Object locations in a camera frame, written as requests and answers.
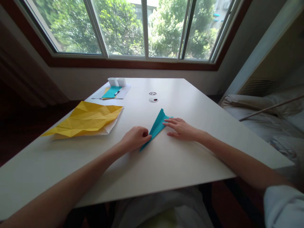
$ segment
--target sofa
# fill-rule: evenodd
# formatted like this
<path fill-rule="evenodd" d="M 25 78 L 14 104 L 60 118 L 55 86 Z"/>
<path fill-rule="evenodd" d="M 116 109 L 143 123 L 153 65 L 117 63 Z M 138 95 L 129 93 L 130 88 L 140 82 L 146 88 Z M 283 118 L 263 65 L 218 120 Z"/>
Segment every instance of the sofa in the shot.
<path fill-rule="evenodd" d="M 304 85 L 298 85 L 264 97 L 233 94 L 224 97 L 221 107 L 240 120 L 259 110 L 302 94 L 304 94 Z M 303 191 L 304 98 L 257 114 L 241 123 L 295 164 L 292 167 L 277 169 L 277 172 Z"/>

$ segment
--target window pane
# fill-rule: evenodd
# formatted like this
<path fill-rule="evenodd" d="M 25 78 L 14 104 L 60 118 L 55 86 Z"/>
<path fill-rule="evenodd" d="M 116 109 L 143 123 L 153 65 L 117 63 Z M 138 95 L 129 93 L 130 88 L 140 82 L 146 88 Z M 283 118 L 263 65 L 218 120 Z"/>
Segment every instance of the window pane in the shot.
<path fill-rule="evenodd" d="M 177 58 L 187 0 L 147 0 L 149 56 Z"/>
<path fill-rule="evenodd" d="M 94 0 L 96 16 L 108 53 L 145 55 L 140 0 Z"/>
<path fill-rule="evenodd" d="M 231 0 L 197 0 L 185 58 L 208 60 Z"/>
<path fill-rule="evenodd" d="M 82 0 L 28 0 L 59 52 L 101 54 Z"/>

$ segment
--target white cup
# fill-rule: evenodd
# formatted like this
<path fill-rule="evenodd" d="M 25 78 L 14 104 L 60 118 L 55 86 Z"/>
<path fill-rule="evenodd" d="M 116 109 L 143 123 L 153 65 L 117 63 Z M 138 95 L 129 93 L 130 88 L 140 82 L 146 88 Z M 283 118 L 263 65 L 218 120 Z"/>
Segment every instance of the white cup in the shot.
<path fill-rule="evenodd" d="M 118 86 L 116 78 L 108 78 L 108 81 L 110 83 L 110 86 Z"/>
<path fill-rule="evenodd" d="M 126 86 L 126 80 L 125 79 L 117 79 L 118 86 L 125 87 Z"/>

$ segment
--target folded teal paper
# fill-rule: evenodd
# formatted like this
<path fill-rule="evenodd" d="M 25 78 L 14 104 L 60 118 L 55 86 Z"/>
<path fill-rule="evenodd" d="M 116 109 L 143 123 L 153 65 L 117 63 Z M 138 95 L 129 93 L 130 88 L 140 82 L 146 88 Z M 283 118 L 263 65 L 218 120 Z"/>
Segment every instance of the folded teal paper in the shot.
<path fill-rule="evenodd" d="M 111 88 L 102 96 L 102 98 L 114 98 L 115 93 L 117 93 L 121 88 L 121 86 L 111 86 Z"/>
<path fill-rule="evenodd" d="M 151 139 L 148 142 L 146 142 L 141 147 L 140 151 L 142 151 L 152 141 L 152 139 L 154 139 L 155 136 L 157 136 L 157 134 L 160 133 L 160 131 L 162 129 L 164 129 L 164 127 L 165 127 L 165 125 L 163 125 L 164 119 L 169 119 L 169 118 L 170 117 L 168 117 L 168 116 L 165 115 L 164 110 L 161 109 L 160 112 L 159 112 L 159 114 L 158 114 L 158 116 L 157 116 L 157 118 L 156 118 L 156 120 L 155 120 L 155 122 L 154 122 L 154 124 L 153 124 L 153 126 L 152 126 L 152 129 L 151 129 L 151 131 L 149 133 L 149 135 L 152 135 L 152 137 L 151 137 Z"/>

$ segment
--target tree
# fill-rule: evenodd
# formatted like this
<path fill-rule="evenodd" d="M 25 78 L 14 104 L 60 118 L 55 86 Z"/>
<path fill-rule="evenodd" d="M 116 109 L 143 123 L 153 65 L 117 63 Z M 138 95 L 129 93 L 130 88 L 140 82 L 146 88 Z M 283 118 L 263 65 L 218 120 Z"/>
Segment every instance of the tree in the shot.
<path fill-rule="evenodd" d="M 100 53 L 82 0 L 35 0 L 35 4 L 63 51 Z"/>
<path fill-rule="evenodd" d="M 143 26 L 126 0 L 95 1 L 95 9 L 110 54 L 144 55 Z"/>
<path fill-rule="evenodd" d="M 208 59 L 218 31 L 208 29 L 213 20 L 215 0 L 198 0 L 187 43 L 186 58 Z"/>
<path fill-rule="evenodd" d="M 108 52 L 144 55 L 143 28 L 126 0 L 93 1 Z M 35 4 L 65 52 L 100 53 L 82 0 L 35 0 Z"/>
<path fill-rule="evenodd" d="M 159 0 L 150 16 L 149 55 L 177 57 L 187 0 Z"/>
<path fill-rule="evenodd" d="M 33 0 L 65 52 L 100 53 L 83 0 Z M 92 1 L 109 54 L 144 55 L 143 26 L 127 0 Z M 187 57 L 206 58 L 217 31 L 209 29 L 215 0 L 198 0 Z M 177 57 L 187 0 L 159 0 L 150 16 L 149 56 Z"/>
<path fill-rule="evenodd" d="M 208 31 L 208 26 L 213 19 L 214 4 L 215 0 L 198 0 L 196 3 L 187 44 L 190 57 L 204 58 L 213 47 L 217 31 Z M 177 57 L 186 7 L 186 0 L 159 1 L 157 10 L 150 17 L 150 56 Z"/>

